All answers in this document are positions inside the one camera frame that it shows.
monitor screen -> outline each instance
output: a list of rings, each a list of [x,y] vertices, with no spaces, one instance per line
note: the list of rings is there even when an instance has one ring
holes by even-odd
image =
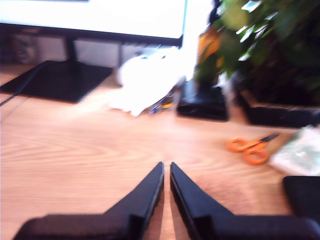
[[[0,0],[0,22],[179,39],[186,0]]]

computer monitor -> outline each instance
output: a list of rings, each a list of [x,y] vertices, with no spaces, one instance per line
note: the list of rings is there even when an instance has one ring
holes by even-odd
[[[2,92],[78,102],[111,69],[77,61],[74,40],[181,46],[187,0],[0,0],[0,34],[64,37],[67,61],[47,61]]]

desk surface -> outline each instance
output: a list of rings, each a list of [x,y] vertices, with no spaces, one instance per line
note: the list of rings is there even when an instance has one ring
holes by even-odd
[[[1,84],[26,69],[2,67]],[[164,196],[144,239],[187,239],[169,186],[170,163],[235,214],[291,214],[281,181],[267,164],[244,163],[225,149],[235,136],[282,133],[276,151],[296,130],[252,126],[227,94],[230,121],[109,109],[112,76],[78,104],[17,96],[1,108],[1,239],[46,214],[102,213],[129,193],[160,161]],[[9,95],[1,94],[3,101]]]

bottle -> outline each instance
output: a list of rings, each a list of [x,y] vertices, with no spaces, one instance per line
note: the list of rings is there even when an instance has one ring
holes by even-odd
[[[215,0],[215,5],[209,16],[209,26],[199,36],[197,63],[195,68],[195,80],[201,84],[215,85],[218,82],[219,67],[223,59],[217,54],[220,47],[221,34],[214,22],[220,17],[217,15],[219,0]]]

black plant pot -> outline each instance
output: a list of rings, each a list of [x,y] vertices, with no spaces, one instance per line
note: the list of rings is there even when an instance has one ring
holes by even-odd
[[[320,107],[281,105],[258,102],[243,84],[244,78],[236,72],[231,81],[237,100],[248,120],[254,125],[301,128],[320,123]]]
[[[229,119],[221,87],[192,79],[184,83],[181,91],[177,107],[180,115],[219,121]]]

